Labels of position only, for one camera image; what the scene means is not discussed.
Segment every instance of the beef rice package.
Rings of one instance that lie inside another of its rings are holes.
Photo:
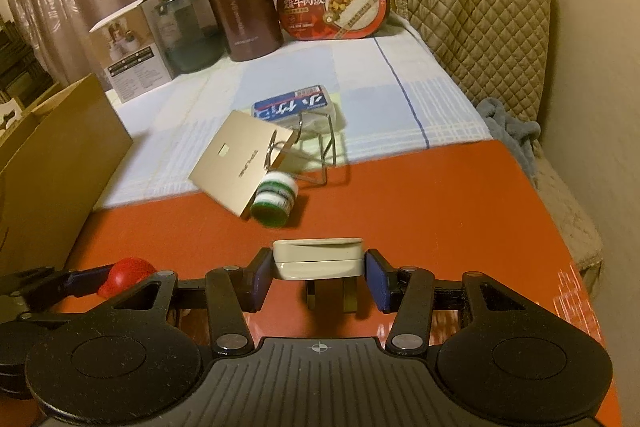
[[[295,39],[359,39],[389,14],[388,0],[278,0],[282,27]]]

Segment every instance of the barcode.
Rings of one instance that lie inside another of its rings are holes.
[[[299,91],[296,91],[295,97],[298,98],[299,96],[310,96],[318,92],[322,92],[322,89],[320,89],[320,86],[305,87],[305,89],[300,89]]]

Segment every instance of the red food package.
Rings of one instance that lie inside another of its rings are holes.
[[[131,288],[157,270],[144,259],[126,257],[111,267],[106,282],[100,286],[97,294],[103,299],[110,299],[118,293]]]
[[[295,39],[359,39],[389,14],[387,0],[278,0],[282,27]]]

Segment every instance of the blue and white tablecloth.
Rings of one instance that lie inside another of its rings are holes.
[[[248,62],[225,56],[116,105],[134,144],[96,208],[196,191],[188,176],[231,110],[314,84],[340,113],[340,163],[491,139],[418,34],[392,14],[372,38],[289,41]]]

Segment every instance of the brown thermos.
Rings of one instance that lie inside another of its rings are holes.
[[[209,0],[236,62],[262,57],[283,42],[273,0]]]

